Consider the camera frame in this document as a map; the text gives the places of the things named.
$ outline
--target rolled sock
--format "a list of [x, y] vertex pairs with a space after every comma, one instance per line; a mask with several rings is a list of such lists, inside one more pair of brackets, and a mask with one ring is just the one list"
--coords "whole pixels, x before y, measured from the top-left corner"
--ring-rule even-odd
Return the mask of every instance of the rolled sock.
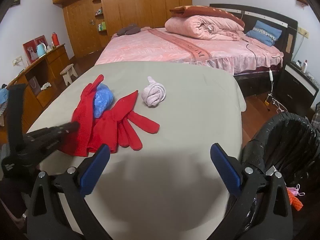
[[125, 27], [125, 28], [122, 28], [121, 30], [119, 30], [119, 31], [117, 32], [117, 35], [118, 35], [118, 36], [125, 35], [125, 33], [126, 33], [128, 30], [131, 30], [131, 29], [133, 29], [134, 27], [137, 27], [137, 25], [136, 25], [135, 23], [130, 24], [128, 27]]
[[148, 77], [149, 85], [143, 90], [141, 97], [147, 106], [156, 106], [164, 100], [166, 91], [162, 84]]
[[125, 32], [125, 35], [136, 34], [136, 33], [139, 33], [140, 31], [141, 31], [140, 27], [134, 27], [134, 28], [128, 30], [127, 32]]

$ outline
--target trash can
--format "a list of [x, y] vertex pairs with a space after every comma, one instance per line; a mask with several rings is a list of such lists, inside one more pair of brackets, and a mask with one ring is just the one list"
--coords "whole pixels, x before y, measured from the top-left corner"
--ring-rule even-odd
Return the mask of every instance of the trash can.
[[[320, 132], [305, 118], [291, 113], [281, 113], [271, 118], [244, 147], [241, 163], [249, 163], [266, 174], [275, 166], [284, 177], [287, 187], [300, 184], [298, 196], [303, 208], [297, 212], [292, 207], [293, 239], [320, 239]], [[228, 206], [235, 199], [230, 197]], [[250, 228], [259, 198], [253, 202], [247, 224]]]

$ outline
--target brown folded blanket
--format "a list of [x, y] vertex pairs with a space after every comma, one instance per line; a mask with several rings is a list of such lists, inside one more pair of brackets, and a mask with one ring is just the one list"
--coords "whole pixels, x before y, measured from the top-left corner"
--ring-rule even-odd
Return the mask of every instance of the brown folded blanket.
[[220, 10], [218, 8], [213, 8], [210, 6], [202, 6], [202, 5], [180, 6], [180, 7], [170, 9], [170, 12], [172, 13], [172, 17], [181, 17], [181, 18], [186, 18], [193, 15], [207, 15], [207, 16], [228, 18], [235, 21], [241, 27], [244, 28], [244, 22], [240, 20], [238, 17], [234, 16], [232, 13], [226, 12], [224, 10]]

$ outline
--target nightstand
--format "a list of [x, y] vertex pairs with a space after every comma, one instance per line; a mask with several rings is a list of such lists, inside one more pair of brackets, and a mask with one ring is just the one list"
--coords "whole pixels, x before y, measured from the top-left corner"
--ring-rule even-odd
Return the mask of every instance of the nightstand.
[[289, 112], [305, 117], [319, 88], [298, 68], [294, 62], [284, 66], [275, 98], [283, 104]]

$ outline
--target gray slippers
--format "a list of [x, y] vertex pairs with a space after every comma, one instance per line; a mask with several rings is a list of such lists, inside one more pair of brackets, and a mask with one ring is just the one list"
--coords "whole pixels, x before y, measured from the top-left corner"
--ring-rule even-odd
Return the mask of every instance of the gray slippers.
[[118, 36], [122, 35], [131, 35], [140, 32], [141, 28], [139, 28], [136, 24], [130, 24], [128, 27], [122, 28], [117, 32]]

